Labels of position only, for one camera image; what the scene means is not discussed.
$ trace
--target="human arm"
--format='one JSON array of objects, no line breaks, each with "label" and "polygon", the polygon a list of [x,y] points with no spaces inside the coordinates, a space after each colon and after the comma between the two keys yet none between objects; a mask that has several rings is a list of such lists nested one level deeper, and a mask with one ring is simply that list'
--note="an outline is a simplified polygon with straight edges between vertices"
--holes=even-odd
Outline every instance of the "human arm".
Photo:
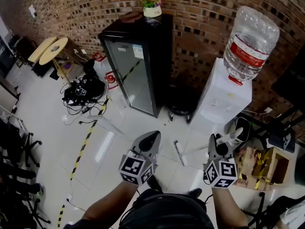
[{"label": "human arm", "polygon": [[229,189],[212,188],[218,228],[247,227],[245,214],[235,203]]},{"label": "human arm", "polygon": [[125,211],[137,189],[137,185],[121,182],[109,194],[92,204],[82,219],[102,221],[103,228],[110,228]]}]

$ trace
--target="white pot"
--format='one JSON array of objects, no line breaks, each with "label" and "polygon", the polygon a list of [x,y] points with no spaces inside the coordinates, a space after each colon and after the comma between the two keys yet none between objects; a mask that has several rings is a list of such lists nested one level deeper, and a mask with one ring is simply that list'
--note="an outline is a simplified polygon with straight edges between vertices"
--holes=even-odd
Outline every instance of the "white pot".
[{"label": "white pot", "polygon": [[145,17],[150,17],[150,18],[154,18],[162,14],[160,6],[154,8],[144,7],[143,12]]}]

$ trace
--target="wooden tabletop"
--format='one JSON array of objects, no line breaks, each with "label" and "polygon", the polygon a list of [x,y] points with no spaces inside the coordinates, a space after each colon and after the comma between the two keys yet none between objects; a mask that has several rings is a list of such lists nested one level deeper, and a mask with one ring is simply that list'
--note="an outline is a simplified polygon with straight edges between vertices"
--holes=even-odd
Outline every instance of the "wooden tabletop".
[{"label": "wooden tabletop", "polygon": [[37,63],[40,57],[43,55],[44,51],[47,50],[47,48],[52,45],[57,40],[57,37],[50,37],[45,39],[39,46],[36,48],[36,50],[31,54],[31,56],[28,58],[29,61],[33,63]]},{"label": "wooden tabletop", "polygon": [[67,45],[68,37],[63,37],[58,41],[54,42],[47,50],[43,53],[39,60],[40,65],[44,65],[54,59]]}]

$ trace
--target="glass door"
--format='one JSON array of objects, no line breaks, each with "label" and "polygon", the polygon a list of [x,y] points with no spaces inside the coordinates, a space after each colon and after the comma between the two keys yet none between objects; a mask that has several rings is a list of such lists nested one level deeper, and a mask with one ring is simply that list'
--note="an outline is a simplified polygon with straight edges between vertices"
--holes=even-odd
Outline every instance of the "glass door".
[{"label": "glass door", "polygon": [[105,43],[131,106],[153,115],[142,46],[110,40]]}]

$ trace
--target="cardboard box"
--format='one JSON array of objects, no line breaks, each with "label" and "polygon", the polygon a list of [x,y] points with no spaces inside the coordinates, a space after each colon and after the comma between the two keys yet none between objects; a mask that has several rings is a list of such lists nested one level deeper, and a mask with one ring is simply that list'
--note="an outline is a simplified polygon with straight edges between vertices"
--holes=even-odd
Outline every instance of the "cardboard box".
[{"label": "cardboard box", "polygon": [[264,179],[271,184],[282,184],[285,182],[290,158],[276,147],[262,152],[261,162],[253,171],[253,177]]},{"label": "cardboard box", "polygon": [[259,153],[260,151],[247,147],[241,149],[237,156],[235,156],[238,174],[238,180],[236,181],[235,185],[261,191],[269,191],[273,189],[272,185],[266,181],[252,176],[254,168],[257,164]]}]

